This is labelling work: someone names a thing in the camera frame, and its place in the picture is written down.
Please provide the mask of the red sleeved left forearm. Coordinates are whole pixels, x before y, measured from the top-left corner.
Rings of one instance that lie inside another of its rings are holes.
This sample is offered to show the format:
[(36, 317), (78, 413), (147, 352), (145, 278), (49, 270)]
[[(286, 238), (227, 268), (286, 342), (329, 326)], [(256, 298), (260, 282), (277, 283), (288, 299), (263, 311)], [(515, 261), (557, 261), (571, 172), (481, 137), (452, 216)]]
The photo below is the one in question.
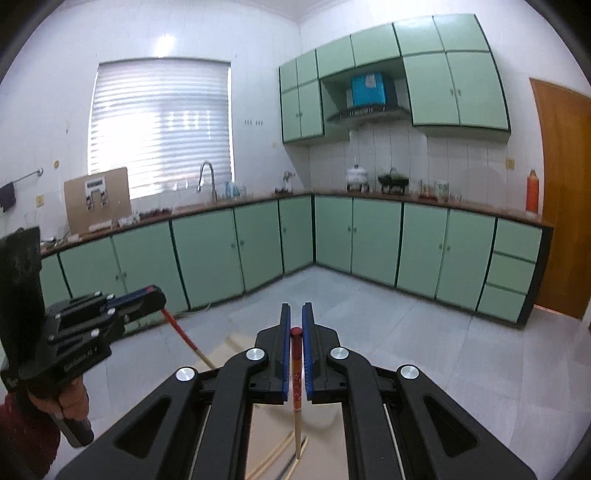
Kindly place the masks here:
[(1, 478), (43, 479), (60, 445), (60, 430), (26, 394), (8, 393), (1, 404)]

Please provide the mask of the person left hand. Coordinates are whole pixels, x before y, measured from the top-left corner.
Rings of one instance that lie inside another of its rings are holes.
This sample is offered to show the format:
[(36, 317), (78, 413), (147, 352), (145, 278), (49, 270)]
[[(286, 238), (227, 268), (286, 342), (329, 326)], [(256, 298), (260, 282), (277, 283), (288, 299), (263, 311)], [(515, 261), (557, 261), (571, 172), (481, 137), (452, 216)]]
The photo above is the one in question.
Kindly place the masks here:
[(30, 391), (27, 394), (32, 404), (44, 413), (75, 421), (83, 421), (88, 417), (89, 398), (82, 377), (72, 380), (53, 398), (39, 398)]

